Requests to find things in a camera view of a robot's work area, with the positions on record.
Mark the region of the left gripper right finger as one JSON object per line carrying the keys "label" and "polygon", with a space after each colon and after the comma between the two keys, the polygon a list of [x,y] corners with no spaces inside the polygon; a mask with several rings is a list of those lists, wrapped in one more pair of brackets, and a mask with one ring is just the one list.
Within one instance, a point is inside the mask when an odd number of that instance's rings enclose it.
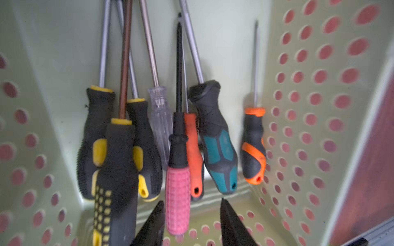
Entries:
{"label": "left gripper right finger", "polygon": [[224,246],[257,246],[228,200],[224,198],[220,206],[220,223]]}

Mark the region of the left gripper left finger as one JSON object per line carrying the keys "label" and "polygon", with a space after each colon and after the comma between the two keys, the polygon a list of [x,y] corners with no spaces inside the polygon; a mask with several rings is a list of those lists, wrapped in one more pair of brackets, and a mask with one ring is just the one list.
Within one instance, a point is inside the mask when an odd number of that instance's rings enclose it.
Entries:
{"label": "left gripper left finger", "polygon": [[165,231],[165,204],[161,200],[140,229],[131,246],[162,246]]}

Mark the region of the pink handled screwdriver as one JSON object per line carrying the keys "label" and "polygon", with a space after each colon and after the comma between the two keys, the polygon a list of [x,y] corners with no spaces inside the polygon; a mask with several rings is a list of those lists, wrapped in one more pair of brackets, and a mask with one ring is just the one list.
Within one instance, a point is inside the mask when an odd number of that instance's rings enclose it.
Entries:
{"label": "pink handled screwdriver", "polygon": [[176,111],[173,114],[173,133],[169,137],[170,156],[166,174],[166,226],[169,234],[184,234],[190,219],[190,170],[187,161],[184,113],[182,111],[183,73],[182,24],[176,26]]}

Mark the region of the large green black screwdriver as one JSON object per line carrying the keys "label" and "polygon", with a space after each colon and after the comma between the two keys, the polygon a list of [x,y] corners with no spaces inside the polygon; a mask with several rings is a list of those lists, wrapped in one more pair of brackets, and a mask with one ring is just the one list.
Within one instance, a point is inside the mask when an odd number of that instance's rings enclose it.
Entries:
{"label": "large green black screwdriver", "polygon": [[221,85],[216,80],[204,81],[187,2],[179,1],[179,4],[198,79],[198,84],[189,88],[188,99],[198,112],[205,167],[219,192],[233,194],[238,186],[238,156],[230,140],[227,122],[219,109]]}

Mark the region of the orange black stubby screwdriver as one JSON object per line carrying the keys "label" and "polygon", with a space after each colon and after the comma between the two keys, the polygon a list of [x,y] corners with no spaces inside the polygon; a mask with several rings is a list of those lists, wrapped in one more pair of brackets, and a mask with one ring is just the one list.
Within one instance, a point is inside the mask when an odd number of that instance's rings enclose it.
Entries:
{"label": "orange black stubby screwdriver", "polygon": [[266,169],[266,149],[264,146],[262,125],[265,108],[257,106],[258,78],[260,60],[260,30],[259,21],[254,24],[253,48],[253,106],[244,109],[244,128],[241,146],[241,164],[245,180],[249,184],[259,185],[264,179]]}

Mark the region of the black yellow dotted screwdriver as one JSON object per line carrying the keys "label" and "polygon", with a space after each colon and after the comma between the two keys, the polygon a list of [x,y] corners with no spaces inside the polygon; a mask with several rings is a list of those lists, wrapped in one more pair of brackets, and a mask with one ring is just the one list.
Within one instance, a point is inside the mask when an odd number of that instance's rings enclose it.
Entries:
{"label": "black yellow dotted screwdriver", "polygon": [[101,167],[94,175],[92,245],[129,246],[135,237],[138,171],[133,161],[135,126],[126,118],[132,1],[124,5],[119,116],[93,148]]}

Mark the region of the red black screwdriver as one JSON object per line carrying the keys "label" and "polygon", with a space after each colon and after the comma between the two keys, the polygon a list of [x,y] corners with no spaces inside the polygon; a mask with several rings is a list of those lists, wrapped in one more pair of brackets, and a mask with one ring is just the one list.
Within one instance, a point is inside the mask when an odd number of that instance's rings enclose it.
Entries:
{"label": "red black screwdriver", "polygon": [[198,130],[197,130],[197,116],[189,112],[188,105],[188,88],[187,88],[187,75],[186,75],[186,58],[184,51],[184,44],[182,44],[182,68],[183,80],[185,88],[185,108],[184,113],[186,135],[188,136],[187,142],[187,158],[190,168],[190,185],[191,185],[191,200],[196,202],[204,196],[204,162],[199,148]]}

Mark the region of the clear handled screwdriver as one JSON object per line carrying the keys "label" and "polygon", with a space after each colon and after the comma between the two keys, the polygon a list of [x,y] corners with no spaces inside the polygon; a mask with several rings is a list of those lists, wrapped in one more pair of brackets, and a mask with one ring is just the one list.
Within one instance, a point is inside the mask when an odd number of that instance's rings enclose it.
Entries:
{"label": "clear handled screwdriver", "polygon": [[139,3],[154,84],[154,87],[148,90],[151,98],[151,120],[156,144],[161,157],[162,168],[166,171],[170,155],[169,136],[172,134],[172,115],[167,100],[167,89],[159,84],[155,50],[153,47],[146,1],[140,0]]}

